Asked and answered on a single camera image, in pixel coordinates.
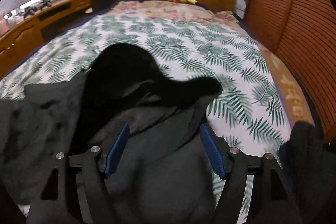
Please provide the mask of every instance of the wooden desk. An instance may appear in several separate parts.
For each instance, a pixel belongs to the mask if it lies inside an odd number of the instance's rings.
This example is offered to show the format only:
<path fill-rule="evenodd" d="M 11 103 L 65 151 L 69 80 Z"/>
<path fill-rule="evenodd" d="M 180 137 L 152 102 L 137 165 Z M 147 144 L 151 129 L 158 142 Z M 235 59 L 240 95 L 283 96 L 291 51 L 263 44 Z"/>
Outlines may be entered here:
<path fill-rule="evenodd" d="M 36 47 L 57 35 L 43 30 L 71 14 L 84 13 L 91 0 L 67 0 L 27 18 L 0 38 L 0 79 Z"/>

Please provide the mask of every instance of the wooden wardrobe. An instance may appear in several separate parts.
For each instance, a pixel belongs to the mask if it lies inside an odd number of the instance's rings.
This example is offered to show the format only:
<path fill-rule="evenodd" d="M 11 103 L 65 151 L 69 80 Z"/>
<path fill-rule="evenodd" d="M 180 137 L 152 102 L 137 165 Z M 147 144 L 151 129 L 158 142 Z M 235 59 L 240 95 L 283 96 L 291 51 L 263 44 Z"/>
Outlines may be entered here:
<path fill-rule="evenodd" d="M 336 11 L 329 0 L 249 0 L 244 21 L 303 84 L 336 131 Z"/>

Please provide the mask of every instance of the bed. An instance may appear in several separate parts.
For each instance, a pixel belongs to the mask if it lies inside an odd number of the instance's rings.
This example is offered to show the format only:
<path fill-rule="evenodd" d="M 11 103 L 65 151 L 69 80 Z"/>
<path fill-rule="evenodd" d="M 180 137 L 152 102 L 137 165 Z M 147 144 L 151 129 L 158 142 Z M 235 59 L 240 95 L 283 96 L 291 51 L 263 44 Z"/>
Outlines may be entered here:
<path fill-rule="evenodd" d="M 290 138 L 294 123 L 314 123 L 305 96 L 275 55 L 253 39 L 231 11 L 236 0 L 119 0 L 39 48 L 0 82 L 0 98 L 20 100 L 24 86 L 70 80 L 114 43 L 145 48 L 162 73 L 176 80 L 218 79 L 223 93 L 207 109 L 218 136 L 246 154 L 261 156 Z M 213 174 L 218 201 L 225 182 Z M 246 219 L 253 176 L 248 176 L 239 223 Z"/>

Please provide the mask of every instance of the leaf-patterned blanket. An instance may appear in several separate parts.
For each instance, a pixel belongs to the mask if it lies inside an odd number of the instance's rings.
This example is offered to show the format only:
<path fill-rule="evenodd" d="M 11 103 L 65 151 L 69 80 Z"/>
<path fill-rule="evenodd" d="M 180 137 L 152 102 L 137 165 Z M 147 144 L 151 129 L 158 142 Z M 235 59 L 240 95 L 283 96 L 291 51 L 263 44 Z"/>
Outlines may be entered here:
<path fill-rule="evenodd" d="M 22 99 L 24 85 L 70 80 L 87 69 L 104 48 L 114 43 L 143 47 L 162 72 L 176 80 L 201 75 L 218 79 L 222 94 L 207 109 L 211 127 L 246 154 L 277 155 L 290 128 L 266 62 L 250 37 L 229 27 L 163 18 L 97 16 L 51 40 L 0 82 L 0 98 Z M 223 182 L 214 175 L 214 193 Z M 239 222 L 249 206 L 249 176 Z"/>

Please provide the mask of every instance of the metal screw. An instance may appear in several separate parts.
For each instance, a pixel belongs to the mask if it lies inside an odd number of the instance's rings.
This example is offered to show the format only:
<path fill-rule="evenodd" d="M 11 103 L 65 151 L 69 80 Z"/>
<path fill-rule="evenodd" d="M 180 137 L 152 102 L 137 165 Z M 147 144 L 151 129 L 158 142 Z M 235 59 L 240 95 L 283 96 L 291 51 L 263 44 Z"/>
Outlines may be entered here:
<path fill-rule="evenodd" d="M 239 153 L 239 149 L 236 148 L 236 147 L 231 147 L 231 148 L 230 148 L 230 152 L 231 152 L 232 154 L 238 154 L 238 153 Z"/>
<path fill-rule="evenodd" d="M 57 153 L 57 155 L 56 155 L 56 158 L 58 158 L 59 160 L 61 158 L 63 158 L 63 157 L 64 157 L 64 153 L 63 152 Z"/>
<path fill-rule="evenodd" d="M 99 146 L 92 146 L 91 147 L 91 149 L 90 149 L 90 151 L 92 152 L 92 153 L 96 153 L 96 152 L 98 152 L 100 150 L 100 147 Z"/>
<path fill-rule="evenodd" d="M 274 159 L 274 156 L 273 156 L 271 153 L 266 153 L 266 154 L 265 154 L 265 157 L 266 157 L 266 159 L 268 159 L 268 160 L 272 160 L 272 159 Z"/>

